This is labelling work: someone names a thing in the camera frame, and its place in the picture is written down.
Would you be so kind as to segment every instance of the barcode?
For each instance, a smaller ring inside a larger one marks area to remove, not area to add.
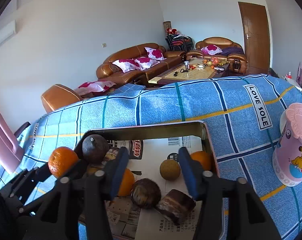
[[[171,137],[168,138],[168,145],[180,145],[180,137]]]

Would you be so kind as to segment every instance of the coffee table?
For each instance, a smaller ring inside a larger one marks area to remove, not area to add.
[[[194,59],[190,61],[190,64],[202,63],[203,59]],[[162,74],[149,80],[150,84],[167,85],[175,82],[207,79],[207,78],[219,78],[229,76],[229,66],[230,62],[224,64],[222,67],[225,68],[224,71],[218,71],[212,69],[211,67],[205,67],[203,70],[189,69],[188,72],[181,73],[180,70],[184,69],[184,63],[177,65],[176,67],[170,68],[169,70],[163,72]]]

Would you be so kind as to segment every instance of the pink plastic chair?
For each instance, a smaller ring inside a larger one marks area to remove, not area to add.
[[[0,164],[11,174],[19,166],[23,155],[24,150],[0,114]]]

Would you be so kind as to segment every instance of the brown leather sofa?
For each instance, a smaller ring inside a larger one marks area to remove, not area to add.
[[[147,57],[147,51],[144,47],[160,49],[163,52],[164,60],[159,64],[147,70],[131,70],[127,73],[113,65],[118,59],[135,59],[141,56]],[[166,51],[163,46],[156,43],[145,43],[130,48],[122,49],[109,56],[97,69],[99,81],[110,80],[117,84],[114,87],[120,87],[127,83],[142,84],[148,86],[148,81],[164,71],[183,62],[185,51]]]
[[[82,100],[78,93],[61,84],[53,85],[41,95],[41,101],[47,113]]]
[[[226,59],[230,61],[230,71],[245,74],[247,71],[247,58],[242,54],[229,54],[228,56],[223,55],[205,55],[201,49],[208,46],[209,44],[213,44],[223,49],[226,47],[239,47],[242,48],[240,44],[233,42],[227,38],[223,37],[210,37],[206,38],[203,41],[199,41],[195,44],[196,50],[189,51],[187,53],[187,60],[192,59],[193,57],[197,58],[206,58],[210,59],[211,57],[218,57],[218,59]]]

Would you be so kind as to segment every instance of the purple blanket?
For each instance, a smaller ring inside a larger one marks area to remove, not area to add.
[[[219,55],[228,56],[229,54],[245,54],[243,52],[242,48],[239,47],[226,47],[222,49],[221,53],[218,53]]]

